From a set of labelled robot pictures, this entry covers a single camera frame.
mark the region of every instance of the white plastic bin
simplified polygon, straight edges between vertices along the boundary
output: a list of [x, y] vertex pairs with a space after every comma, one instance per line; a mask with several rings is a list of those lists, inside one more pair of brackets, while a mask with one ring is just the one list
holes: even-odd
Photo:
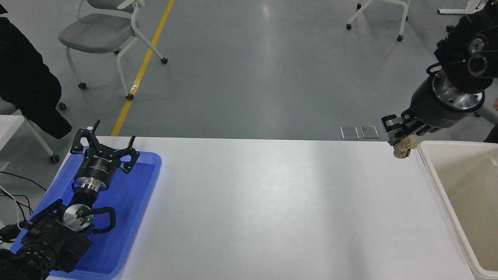
[[476, 279], [498, 279], [498, 144], [423, 141], [418, 150]]

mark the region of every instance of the yellow floor line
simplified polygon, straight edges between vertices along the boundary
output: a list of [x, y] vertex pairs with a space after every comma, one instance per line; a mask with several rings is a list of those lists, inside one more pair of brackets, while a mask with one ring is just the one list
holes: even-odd
[[[161, 21], [159, 22], [159, 26], [157, 27], [156, 33], [154, 34], [154, 38], [150, 43], [152, 43], [153, 46], [156, 45], [157, 41], [159, 40], [159, 36], [161, 35], [162, 28], [164, 27], [164, 24], [166, 23], [166, 19], [168, 19], [169, 11], [171, 11], [171, 7], [173, 6], [173, 2], [175, 0], [170, 0], [168, 3], [168, 6], [166, 7], [166, 10], [164, 11], [164, 14], [162, 15]], [[145, 70], [147, 69], [147, 65], [149, 65], [149, 60], [150, 57], [152, 56], [152, 50], [149, 49], [145, 55], [145, 58], [143, 59], [142, 66], [140, 67], [140, 70], [138, 71], [138, 74], [136, 75], [135, 81], [133, 82], [133, 86], [131, 87], [130, 94], [133, 94], [136, 96], [136, 90], [138, 89], [138, 86], [140, 85], [140, 82], [142, 81], [143, 74], [145, 73]], [[111, 136], [118, 136], [120, 133], [121, 127], [123, 126], [123, 123], [125, 122], [126, 115], [128, 114], [128, 110], [131, 106], [132, 101], [126, 100], [123, 108], [121, 109], [120, 116], [118, 117], [118, 120], [116, 121], [116, 124], [114, 125], [113, 131], [111, 132]]]

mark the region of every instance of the white table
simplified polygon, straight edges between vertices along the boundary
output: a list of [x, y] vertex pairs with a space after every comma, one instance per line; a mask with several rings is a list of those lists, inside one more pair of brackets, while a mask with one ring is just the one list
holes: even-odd
[[0, 150], [24, 121], [23, 116], [0, 115]]
[[140, 137], [134, 147], [163, 163], [116, 279], [474, 279], [416, 151]]

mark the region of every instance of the black jacket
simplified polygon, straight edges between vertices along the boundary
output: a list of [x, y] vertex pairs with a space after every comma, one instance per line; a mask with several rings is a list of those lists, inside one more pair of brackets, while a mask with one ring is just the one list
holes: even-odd
[[72, 129], [56, 110], [61, 98], [59, 80], [6, 17], [0, 17], [0, 97], [16, 105], [25, 117], [57, 139]]

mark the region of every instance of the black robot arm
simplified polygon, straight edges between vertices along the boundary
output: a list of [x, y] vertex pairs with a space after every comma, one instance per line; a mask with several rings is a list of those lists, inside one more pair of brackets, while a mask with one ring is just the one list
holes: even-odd
[[[117, 150], [100, 144], [95, 137], [99, 121], [92, 128], [79, 129], [71, 153], [84, 156], [73, 183], [73, 196], [67, 206], [57, 199], [34, 215], [24, 226], [27, 233], [23, 245], [16, 253], [0, 250], [0, 280], [43, 280], [53, 270], [71, 272], [92, 245], [90, 234], [104, 234], [116, 224], [116, 213], [111, 207], [93, 208], [100, 191], [107, 190], [116, 169], [129, 173], [140, 155], [132, 147]], [[83, 149], [81, 138], [89, 143]], [[130, 162], [122, 164], [121, 158], [129, 155]], [[95, 229], [94, 215], [109, 214], [109, 226]]]
[[429, 66], [429, 77], [412, 96], [400, 117], [383, 117], [387, 141], [396, 146], [410, 136], [448, 128], [479, 109], [484, 90], [498, 77], [498, 1], [463, 16], [437, 43], [438, 63]]

